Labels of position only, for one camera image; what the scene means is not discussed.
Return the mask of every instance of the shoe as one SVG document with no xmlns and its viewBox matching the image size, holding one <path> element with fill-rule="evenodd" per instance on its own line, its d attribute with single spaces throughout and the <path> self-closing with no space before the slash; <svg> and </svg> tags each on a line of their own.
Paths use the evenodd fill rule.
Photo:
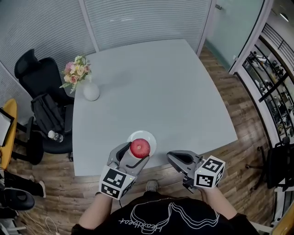
<svg viewBox="0 0 294 235">
<path fill-rule="evenodd" d="M 146 192 L 150 191 L 150 192 L 156 192 L 158 189 L 158 183 L 155 180 L 150 180 L 147 182 L 146 184 Z"/>
<path fill-rule="evenodd" d="M 43 198 L 46 198 L 45 184 L 44 184 L 44 182 L 42 180 L 39 181 L 39 184 L 42 186 L 42 189 L 43 189 Z"/>
<path fill-rule="evenodd" d="M 35 178 L 34 178 L 33 175 L 30 175 L 30 176 L 28 177 L 28 179 L 31 180 L 31 181 L 33 181 L 33 182 L 35 182 Z"/>
</svg>

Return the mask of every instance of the black chair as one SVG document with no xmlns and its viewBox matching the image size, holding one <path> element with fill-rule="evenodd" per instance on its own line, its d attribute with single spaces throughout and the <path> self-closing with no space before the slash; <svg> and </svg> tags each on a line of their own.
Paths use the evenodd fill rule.
<svg viewBox="0 0 294 235">
<path fill-rule="evenodd" d="M 290 144 L 290 138 L 284 137 L 283 140 L 271 148 L 267 153 L 267 159 L 263 148 L 257 148 L 261 151 L 263 166 L 250 166 L 246 164 L 246 168 L 261 169 L 261 175 L 257 184 L 250 190 L 256 190 L 259 185 L 264 181 L 266 176 L 267 188 L 283 187 L 285 191 L 288 187 L 294 186 L 294 144 Z"/>
<path fill-rule="evenodd" d="M 43 149 L 52 154 L 70 154 L 73 151 L 72 144 L 72 124 L 74 111 L 74 98 L 67 96 L 62 85 L 59 70 L 56 62 L 52 58 L 45 58 L 40 61 L 34 56 L 34 49 L 30 49 L 23 54 L 15 64 L 14 74 L 24 89 L 35 98 L 41 94 L 48 93 L 57 103 L 57 106 L 64 110 L 65 128 L 61 133 L 63 142 L 57 142 L 47 138 L 48 133 L 42 136 Z M 32 125 L 33 130 L 38 130 L 36 125 Z"/>
<path fill-rule="evenodd" d="M 15 211 L 26 211 L 34 207 L 34 197 L 27 191 L 15 188 L 0 189 L 0 206 Z"/>
<path fill-rule="evenodd" d="M 33 131 L 34 117 L 31 117 L 28 121 L 27 127 L 18 125 L 18 128 L 26 133 L 27 142 L 23 142 L 18 139 L 14 139 L 14 143 L 26 148 L 27 155 L 12 152 L 11 156 L 14 159 L 21 159 L 30 162 L 33 165 L 37 165 L 41 162 L 44 154 L 43 148 L 43 136 L 39 132 Z"/>
</svg>

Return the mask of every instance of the black bag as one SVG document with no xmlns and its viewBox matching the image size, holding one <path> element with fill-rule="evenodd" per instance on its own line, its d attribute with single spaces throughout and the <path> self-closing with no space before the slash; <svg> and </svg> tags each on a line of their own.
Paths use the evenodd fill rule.
<svg viewBox="0 0 294 235">
<path fill-rule="evenodd" d="M 62 108 L 58 108 L 49 94 L 39 95 L 31 101 L 31 108 L 35 115 L 37 125 L 47 136 L 49 131 L 62 133 L 64 118 Z"/>
</svg>

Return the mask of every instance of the flower vase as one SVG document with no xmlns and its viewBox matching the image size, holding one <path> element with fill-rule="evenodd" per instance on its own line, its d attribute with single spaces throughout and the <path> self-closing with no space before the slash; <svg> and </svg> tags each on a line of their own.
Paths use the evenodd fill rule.
<svg viewBox="0 0 294 235">
<path fill-rule="evenodd" d="M 83 93 L 84 93 L 84 97 L 89 101 L 95 101 L 100 96 L 100 91 L 97 84 L 88 80 L 84 82 Z"/>
</svg>

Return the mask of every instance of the window blinds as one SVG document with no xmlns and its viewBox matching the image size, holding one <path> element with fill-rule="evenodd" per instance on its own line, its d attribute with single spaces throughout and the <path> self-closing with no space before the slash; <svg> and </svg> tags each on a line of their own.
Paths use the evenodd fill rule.
<svg viewBox="0 0 294 235">
<path fill-rule="evenodd" d="M 211 0 L 85 0 L 100 50 L 185 39 L 197 50 Z"/>
<path fill-rule="evenodd" d="M 2 0 L 0 61 L 14 76 L 18 58 L 35 49 L 52 57 L 59 71 L 80 54 L 95 52 L 78 0 Z"/>
<path fill-rule="evenodd" d="M 14 98 L 17 101 L 17 115 L 19 123 L 26 123 L 33 116 L 31 111 L 30 95 L 23 90 L 21 85 L 11 78 L 8 73 L 0 66 L 0 107 L 3 107 L 6 101 Z"/>
</svg>

